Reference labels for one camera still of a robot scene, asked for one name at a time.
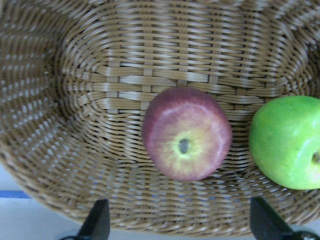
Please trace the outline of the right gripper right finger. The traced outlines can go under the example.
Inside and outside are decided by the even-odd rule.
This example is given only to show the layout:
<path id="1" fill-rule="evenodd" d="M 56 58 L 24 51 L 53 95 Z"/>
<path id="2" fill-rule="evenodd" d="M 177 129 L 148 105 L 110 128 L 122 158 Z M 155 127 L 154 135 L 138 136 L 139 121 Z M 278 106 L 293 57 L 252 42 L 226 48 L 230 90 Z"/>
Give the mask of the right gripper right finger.
<path id="1" fill-rule="evenodd" d="M 294 231 L 262 197 L 250 199 L 250 230 L 256 240 L 292 240 Z"/>

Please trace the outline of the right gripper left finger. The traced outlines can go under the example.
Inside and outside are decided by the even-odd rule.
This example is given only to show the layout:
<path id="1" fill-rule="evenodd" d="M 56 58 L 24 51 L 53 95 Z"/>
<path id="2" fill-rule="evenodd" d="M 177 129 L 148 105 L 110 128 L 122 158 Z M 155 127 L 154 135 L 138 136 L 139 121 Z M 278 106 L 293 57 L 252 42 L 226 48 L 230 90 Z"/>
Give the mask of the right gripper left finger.
<path id="1" fill-rule="evenodd" d="M 91 208 L 77 238 L 80 240 L 107 240 L 110 235 L 110 224 L 109 201 L 99 199 Z"/>

